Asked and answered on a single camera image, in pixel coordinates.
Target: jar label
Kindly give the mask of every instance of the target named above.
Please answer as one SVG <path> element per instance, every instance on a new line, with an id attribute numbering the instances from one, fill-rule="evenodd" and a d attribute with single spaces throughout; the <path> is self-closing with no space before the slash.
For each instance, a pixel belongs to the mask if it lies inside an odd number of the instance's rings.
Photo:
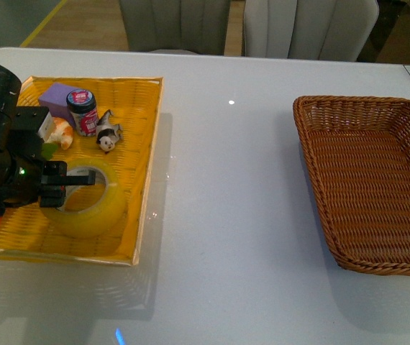
<path id="1" fill-rule="evenodd" d="M 71 100 L 74 104 L 84 104 L 93 98 L 91 92 L 87 90 L 75 90 L 71 91 L 69 94 Z"/>
<path id="2" fill-rule="evenodd" d="M 93 137 L 96 135 L 96 125 L 99 120 L 96 108 L 84 114 L 71 113 L 74 120 L 76 120 L 76 130 L 80 135 L 84 137 Z"/>

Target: jar lid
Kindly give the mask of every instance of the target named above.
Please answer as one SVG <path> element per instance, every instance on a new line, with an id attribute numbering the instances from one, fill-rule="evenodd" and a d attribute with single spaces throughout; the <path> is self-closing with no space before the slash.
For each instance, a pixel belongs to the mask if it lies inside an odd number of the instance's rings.
<path id="1" fill-rule="evenodd" d="M 68 93 L 66 103 L 69 110 L 79 114 L 89 112 L 96 107 L 96 99 L 92 92 L 83 88 Z"/>

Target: panda figurine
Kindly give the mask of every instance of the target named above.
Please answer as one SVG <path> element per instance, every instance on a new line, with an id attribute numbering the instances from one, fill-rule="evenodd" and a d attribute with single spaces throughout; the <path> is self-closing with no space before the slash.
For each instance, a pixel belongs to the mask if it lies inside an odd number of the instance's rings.
<path id="1" fill-rule="evenodd" d="M 109 117 L 113 116 L 111 109 L 107 110 L 96 124 L 96 143 L 105 153 L 112 151 L 119 140 L 123 140 L 122 125 L 111 124 Z"/>

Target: gray chair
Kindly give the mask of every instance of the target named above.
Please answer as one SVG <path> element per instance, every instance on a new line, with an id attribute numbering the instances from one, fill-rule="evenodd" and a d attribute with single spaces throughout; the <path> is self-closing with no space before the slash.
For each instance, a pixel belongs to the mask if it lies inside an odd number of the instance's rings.
<path id="1" fill-rule="evenodd" d="M 356 61 L 378 14 L 376 0 L 247 0 L 244 55 Z"/>
<path id="2" fill-rule="evenodd" d="M 130 51 L 223 55 L 231 0 L 119 0 Z"/>

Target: tape roll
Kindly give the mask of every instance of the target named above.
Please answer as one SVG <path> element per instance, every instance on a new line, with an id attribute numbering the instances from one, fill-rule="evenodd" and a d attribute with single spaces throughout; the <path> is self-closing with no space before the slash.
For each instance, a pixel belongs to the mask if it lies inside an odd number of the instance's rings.
<path id="1" fill-rule="evenodd" d="M 87 175 L 89 170 L 96 171 L 95 186 L 68 186 L 62 207 L 41 208 L 57 230 L 79 239 L 95 237 L 110 230 L 127 211 L 127 199 L 111 165 L 98 158 L 80 158 L 68 163 L 68 175 Z M 82 194 L 75 194 L 83 188 Z"/>

